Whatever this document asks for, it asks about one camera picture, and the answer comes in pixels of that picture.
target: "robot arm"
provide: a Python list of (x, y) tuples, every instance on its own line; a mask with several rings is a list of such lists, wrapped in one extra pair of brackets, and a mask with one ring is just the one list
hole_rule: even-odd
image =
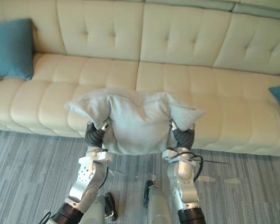
[(85, 134), (88, 147), (86, 156), (79, 159), (78, 178), (63, 205), (47, 224), (78, 224), (95, 201), (98, 190), (105, 183), (108, 162), (112, 160), (112, 155), (102, 150), (102, 138), (107, 128), (107, 123), (98, 130), (88, 123)]
[[(164, 151), (162, 157), (170, 163), (168, 177), (180, 222), (182, 224), (205, 224), (204, 214), (200, 208), (198, 193), (194, 185), (194, 181), (202, 170), (203, 159), (190, 152), (194, 142), (195, 127), (183, 132), (174, 122), (171, 122), (171, 128), (178, 142), (177, 148)], [(201, 158), (197, 175), (193, 169), (196, 162), (191, 160), (194, 157)]]

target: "black cable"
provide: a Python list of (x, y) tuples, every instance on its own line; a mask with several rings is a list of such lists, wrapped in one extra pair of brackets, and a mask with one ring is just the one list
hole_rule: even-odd
[(197, 180), (197, 178), (199, 177), (199, 175), (201, 174), (201, 171), (202, 171), (202, 168), (203, 168), (203, 158), (202, 158), (202, 156), (196, 155), (196, 154), (194, 154), (194, 153), (192, 153), (192, 152), (181, 152), (181, 153), (178, 153), (178, 154), (176, 154), (175, 156), (173, 156), (171, 159), (174, 159), (174, 158), (176, 158), (176, 157), (178, 157), (178, 156), (180, 156), (180, 155), (183, 155), (183, 154), (190, 154), (190, 155), (193, 155), (193, 156), (189, 159), (189, 161), (191, 161), (191, 159), (193, 159), (193, 158), (197, 158), (197, 157), (200, 158), (199, 169), (198, 169), (198, 172), (197, 172), (197, 174), (195, 175), (195, 177), (194, 177), (194, 179), (193, 179), (193, 182), (195, 182), (195, 181)]
[(180, 155), (184, 155), (184, 154), (191, 154), (191, 155), (193, 155), (193, 156), (196, 156), (194, 153), (192, 153), (192, 152), (181, 152), (181, 153), (178, 153), (178, 154), (176, 154), (175, 156), (173, 156), (172, 157), (172, 159), (174, 159), (174, 158), (176, 158), (176, 157), (178, 157), (178, 156), (180, 156)]
[(107, 166), (107, 173), (106, 173), (105, 179), (104, 179), (103, 183), (101, 184), (101, 186), (99, 186), (98, 189), (100, 189), (104, 185), (104, 183), (106, 182), (107, 177), (108, 177), (108, 173), (109, 173), (109, 166)]
[(45, 224), (51, 218), (51, 212), (47, 212), (38, 224)]
[(199, 158), (200, 158), (200, 163), (199, 163), (198, 172), (197, 172), (197, 174), (195, 175), (195, 177), (194, 177), (194, 179), (193, 179), (193, 182), (195, 182), (195, 181), (198, 179), (198, 177), (199, 177), (200, 174), (201, 174), (202, 168), (203, 168), (203, 158), (202, 158), (202, 156), (196, 155), (196, 156), (193, 156), (192, 158), (196, 158), (196, 157), (199, 157)]

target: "sofa seat cushion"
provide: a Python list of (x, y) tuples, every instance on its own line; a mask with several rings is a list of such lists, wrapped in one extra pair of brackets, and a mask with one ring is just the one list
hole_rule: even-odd
[(280, 76), (162, 63), (139, 64), (137, 90), (169, 91), (206, 111), (194, 148), (280, 155)]
[(0, 129), (81, 137), (87, 120), (64, 105), (105, 87), (135, 89), (138, 62), (36, 54), (34, 76), (0, 81)]

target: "black rubber joint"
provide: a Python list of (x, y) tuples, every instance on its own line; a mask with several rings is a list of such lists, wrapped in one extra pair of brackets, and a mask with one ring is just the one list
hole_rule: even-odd
[(188, 129), (187, 131), (183, 132), (180, 129), (175, 129), (173, 131), (173, 135), (177, 141), (177, 147), (183, 147), (190, 150), (194, 143), (195, 138), (195, 131)]
[(82, 216), (83, 213), (78, 209), (64, 203), (51, 219), (58, 224), (78, 224)]
[(201, 208), (179, 210), (178, 217), (181, 224), (206, 224)]
[(87, 125), (85, 141), (88, 146), (99, 147), (103, 145), (103, 137), (105, 131), (102, 129), (96, 129), (93, 123)]

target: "silver metal arm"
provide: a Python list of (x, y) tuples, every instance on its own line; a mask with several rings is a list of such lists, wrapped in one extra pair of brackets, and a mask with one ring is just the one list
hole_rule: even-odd
[(200, 207), (198, 193), (194, 185), (193, 166), (196, 163), (189, 161), (188, 154), (177, 156), (186, 151), (189, 150), (186, 148), (177, 148), (176, 151), (168, 149), (162, 154), (163, 159), (170, 163), (167, 174), (177, 210)]
[(106, 123), (101, 129), (95, 129), (94, 125), (87, 126), (88, 141), (94, 145), (87, 147), (86, 156), (79, 159), (80, 169), (78, 177), (70, 193), (59, 211), (47, 222), (48, 224), (78, 224), (83, 214), (96, 200), (99, 188), (107, 177), (108, 162), (112, 155), (103, 151), (102, 137), (108, 127)]

